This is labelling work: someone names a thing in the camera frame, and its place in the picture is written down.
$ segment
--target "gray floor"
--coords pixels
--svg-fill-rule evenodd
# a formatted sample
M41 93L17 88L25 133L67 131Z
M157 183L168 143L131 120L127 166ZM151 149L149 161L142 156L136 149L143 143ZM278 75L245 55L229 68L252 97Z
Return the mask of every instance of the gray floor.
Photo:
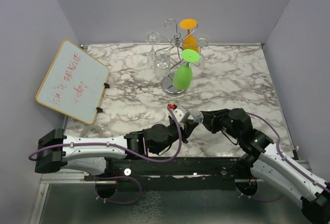
M116 198L132 199L133 195L119 193ZM278 195L266 184L257 193L264 199ZM148 192L140 202L125 206L96 201L91 184L54 184L49 187L40 223L309 223L287 198L260 203L238 196L237 192L225 191Z

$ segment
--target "whiteboard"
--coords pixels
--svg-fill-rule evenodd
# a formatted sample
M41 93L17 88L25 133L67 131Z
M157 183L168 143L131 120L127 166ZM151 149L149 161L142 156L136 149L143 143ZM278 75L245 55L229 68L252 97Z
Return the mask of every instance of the whiteboard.
M109 69L64 40L45 76L36 101L87 124L95 120Z

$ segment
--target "whiteboard wooden frame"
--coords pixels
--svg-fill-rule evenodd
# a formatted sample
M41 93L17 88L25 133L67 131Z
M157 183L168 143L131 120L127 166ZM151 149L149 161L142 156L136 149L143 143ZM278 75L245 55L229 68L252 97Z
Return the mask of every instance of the whiteboard wooden frame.
M51 109L53 109L53 110L55 110L55 111L57 111L57 112L60 112L60 113L62 113L62 114L64 114L64 115L67 115L67 116L72 117L72 118L74 118L74 119L76 119L76 120L78 120L78 121L81 121L81 122L83 122L83 123L85 123L85 124L89 124L89 125L90 125L90 124L92 124L92 123L95 122L96 115L97 115L97 109L95 109L95 115L94 115L93 121L89 123L89 122L86 122L85 120L81 120L80 118L77 118L77 117L75 117L75 116L73 116L73 115L70 115L70 114L68 114L68 113L66 113L66 112L63 112L63 111L61 111L61 110L59 110L59 109L56 109L56 108L54 108L54 107L52 107L52 106L49 106L49 105L47 105L47 104L45 104L45 103L39 101L39 99L38 99L38 96L39 96L39 94L40 94L40 91L42 90L42 87L44 86L44 83L46 82L46 79L47 79L49 73L51 72L51 70L52 70L52 68L53 68L53 65L54 65L54 63L55 63L55 61L56 61L56 59L57 59L57 57L58 57L58 55L59 55L59 53L60 53L62 47L63 47L63 44L64 44L65 42L69 42L69 43L71 43L72 45L74 45L75 47L77 47L79 50L81 50L84 54L87 54L89 57L93 58L95 61L97 61L98 63L102 64L104 67L106 67L107 70L108 70L108 74L107 74L107 77L106 77L106 81L105 81L105 82L107 82L108 79L109 79L110 69L109 69L105 64L99 62L99 61L98 61L97 59L95 59L93 56L91 56L91 55L89 55L88 53L86 53L85 51L83 51L79 46L77 46L76 44L74 44L72 41L70 41L70 40L63 40L63 42L62 42L60 48L58 49L58 51L57 51L57 53L56 53L55 58L54 58L53 61L52 61L51 66L49 67L49 69L48 69L48 71L47 71L47 74L46 74L45 78L43 79L43 81L42 81L42 83L41 83L41 86L39 87L39 90L38 90L38 92L37 92L37 94L36 94L36 101L37 101L37 103L39 103L39 104L41 104L41 105L43 105L43 106L46 106L46 107L48 107L48 108L51 108ZM102 96L103 96L103 94L100 95L100 99L99 99L98 104L97 104L98 107L100 106Z

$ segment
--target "whiteboard clip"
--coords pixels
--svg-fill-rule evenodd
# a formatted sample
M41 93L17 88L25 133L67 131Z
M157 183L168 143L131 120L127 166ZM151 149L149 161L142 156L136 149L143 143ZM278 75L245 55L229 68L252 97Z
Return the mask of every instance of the whiteboard clip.
M97 113L103 113L103 109L101 107L96 107Z

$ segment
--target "chrome base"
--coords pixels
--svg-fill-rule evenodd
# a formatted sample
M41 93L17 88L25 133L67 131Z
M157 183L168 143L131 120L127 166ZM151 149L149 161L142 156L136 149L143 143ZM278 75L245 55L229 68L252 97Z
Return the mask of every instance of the chrome base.
M161 81L161 89L163 89L164 93L166 93L167 95L170 96L181 96L183 94L186 93L186 89L177 89L174 85L173 85L173 77L174 77L175 73L169 73L168 76L165 76L163 78L163 80Z

